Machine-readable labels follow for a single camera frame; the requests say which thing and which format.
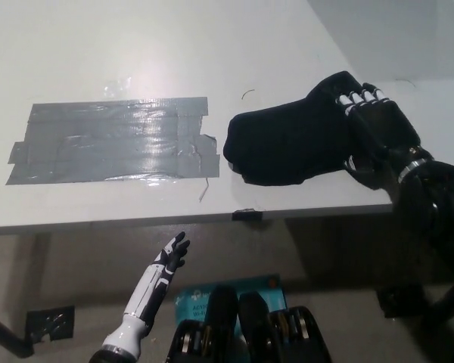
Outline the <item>robot right hand white black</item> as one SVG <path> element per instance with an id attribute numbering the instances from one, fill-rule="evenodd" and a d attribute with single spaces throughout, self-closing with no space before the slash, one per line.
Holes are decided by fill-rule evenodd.
<path id="1" fill-rule="evenodd" d="M 378 87 L 365 83 L 335 100 L 353 142 L 344 168 L 362 185 L 391 188 L 433 158 L 398 104 Z"/>

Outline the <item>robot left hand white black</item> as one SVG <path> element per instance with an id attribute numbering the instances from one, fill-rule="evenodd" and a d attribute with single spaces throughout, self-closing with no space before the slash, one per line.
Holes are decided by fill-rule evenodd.
<path id="1" fill-rule="evenodd" d="M 176 270 L 185 264 L 183 258 L 189 244 L 185 232 L 180 232 L 145 269 L 125 307 L 120 326 L 106 337 L 102 351 L 138 361 L 141 340 L 150 333 Z"/>

